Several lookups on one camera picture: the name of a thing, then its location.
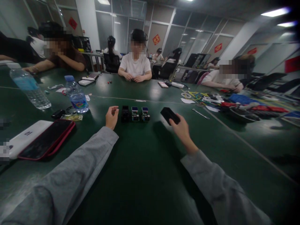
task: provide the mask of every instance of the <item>water bottle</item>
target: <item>water bottle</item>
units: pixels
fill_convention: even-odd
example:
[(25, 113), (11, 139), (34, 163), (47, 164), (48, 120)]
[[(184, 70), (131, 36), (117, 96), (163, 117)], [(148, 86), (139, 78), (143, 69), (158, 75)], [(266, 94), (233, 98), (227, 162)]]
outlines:
[(80, 86), (75, 82), (71, 75), (65, 76), (67, 81), (66, 91), (70, 101), (77, 113), (86, 113), (89, 111), (88, 103)]
[(12, 80), (36, 108), (43, 110), (51, 107), (51, 103), (30, 73), (22, 70), (18, 63), (7, 63), (7, 66), (10, 68), (9, 75)]

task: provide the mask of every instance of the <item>chair backrest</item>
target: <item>chair backrest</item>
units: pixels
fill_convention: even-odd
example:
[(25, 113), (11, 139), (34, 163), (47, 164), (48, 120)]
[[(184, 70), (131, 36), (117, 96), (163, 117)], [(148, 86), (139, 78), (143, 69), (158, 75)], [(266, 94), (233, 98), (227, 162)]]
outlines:
[(280, 78), (283, 78), (286, 75), (287, 75), (286, 73), (272, 73), (268, 76), (265, 76), (265, 77), (261, 78), (259, 81), (257, 81), (254, 84), (252, 90), (254, 90), (254, 91), (263, 91), (271, 83), (273, 83), (276, 80), (279, 80)]
[(203, 81), (203, 79), (209, 74), (210, 72), (205, 72), (199, 79), (197, 85), (200, 85)]

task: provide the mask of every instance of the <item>fluorescent light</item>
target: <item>fluorescent light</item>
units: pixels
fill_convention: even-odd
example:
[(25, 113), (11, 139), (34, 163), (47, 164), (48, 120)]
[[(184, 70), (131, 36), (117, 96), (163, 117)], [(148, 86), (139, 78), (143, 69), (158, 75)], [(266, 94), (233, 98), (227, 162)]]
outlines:
[(297, 24), (296, 21), (293, 22), (287, 22), (287, 23), (281, 23), (281, 24), (277, 24), (277, 26), (281, 26), (281, 27), (293, 27)]
[(288, 7), (277, 9), (271, 12), (265, 12), (261, 14), (262, 16), (268, 16), (268, 17), (275, 17), (275, 16), (281, 16), (284, 14), (287, 14), (290, 12), (290, 9)]
[(98, 0), (98, 2), (102, 5), (110, 5), (108, 0)]

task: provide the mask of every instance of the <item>red paper sign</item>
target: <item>red paper sign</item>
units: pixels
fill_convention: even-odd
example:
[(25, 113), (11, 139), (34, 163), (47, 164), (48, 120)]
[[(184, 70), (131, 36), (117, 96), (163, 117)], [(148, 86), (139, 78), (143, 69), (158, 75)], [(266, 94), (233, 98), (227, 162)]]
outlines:
[(249, 52), (247, 52), (248, 55), (255, 54), (257, 52), (257, 48), (251, 49)]
[(69, 24), (70, 24), (70, 26), (71, 26), (74, 30), (76, 29), (77, 23), (76, 23), (76, 21), (73, 19), (73, 17), (71, 17), (71, 18), (69, 19)]
[(152, 40), (153, 40), (154, 45), (157, 45), (160, 42), (159, 35), (157, 34)]
[(215, 53), (222, 49), (222, 43), (215, 47)]
[(300, 70), (300, 56), (297, 56), (292, 59), (288, 59), (284, 62), (284, 72), (291, 73), (297, 70)]

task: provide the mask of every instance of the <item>long table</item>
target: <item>long table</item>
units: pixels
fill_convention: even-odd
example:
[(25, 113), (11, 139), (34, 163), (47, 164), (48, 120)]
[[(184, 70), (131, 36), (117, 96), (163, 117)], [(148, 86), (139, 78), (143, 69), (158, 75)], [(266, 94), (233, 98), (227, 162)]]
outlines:
[[(8, 73), (8, 68), (0, 67), (0, 115), (10, 121), (9, 127), (0, 133), (1, 141), (13, 138), (38, 120), (53, 121), (50, 116), (54, 111), (71, 105), (66, 96), (49, 90), (47, 97), (52, 107), (36, 109)], [(68, 74), (74, 75), (75, 80), (85, 76), (53, 69), (41, 73), (37, 81), (42, 90), (48, 90), (48, 86), (64, 84), (64, 75)], [(189, 87), (201, 93), (215, 91), (203, 86)], [(53, 157), (39, 162), (15, 160), (0, 167), (0, 220), (38, 181), (105, 125), (105, 114), (112, 105), (148, 107), (151, 120), (118, 121), (115, 132), (120, 138), (69, 224), (214, 223), (211, 207), (180, 164), (185, 150), (160, 115), (163, 107), (185, 117), (195, 144), (236, 179), (247, 196), (275, 223), (286, 222), (290, 216), (290, 205), (298, 190), (295, 175), (299, 168), (271, 159), (284, 154), (299, 156), (299, 128), (279, 119), (239, 124), (222, 113), (197, 108), (210, 117), (206, 120), (192, 111), (195, 105), (181, 102), (181, 89), (161, 88), (156, 80), (135, 83), (118, 75), (103, 74), (83, 90), (92, 94), (88, 102), (90, 112), (84, 114), (83, 121), (76, 122), (76, 130)]]

